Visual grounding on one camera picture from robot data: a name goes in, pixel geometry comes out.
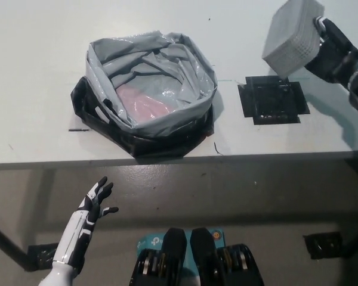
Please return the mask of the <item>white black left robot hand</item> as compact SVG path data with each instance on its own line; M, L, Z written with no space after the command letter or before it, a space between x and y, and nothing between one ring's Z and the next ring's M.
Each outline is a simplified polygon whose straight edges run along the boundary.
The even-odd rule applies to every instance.
M112 193L113 183L108 183L107 180L107 176L104 176L95 183L72 214L78 220L76 230L79 237L83 235L91 236L99 218L119 211L118 207L102 208L101 206L101 203Z

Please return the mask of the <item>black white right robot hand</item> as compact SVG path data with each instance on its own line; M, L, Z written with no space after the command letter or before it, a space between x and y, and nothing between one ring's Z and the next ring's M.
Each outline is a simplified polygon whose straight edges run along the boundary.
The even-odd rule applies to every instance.
M348 88L358 71L358 49L330 19L318 16L314 26L320 36L319 52L305 68L325 82Z

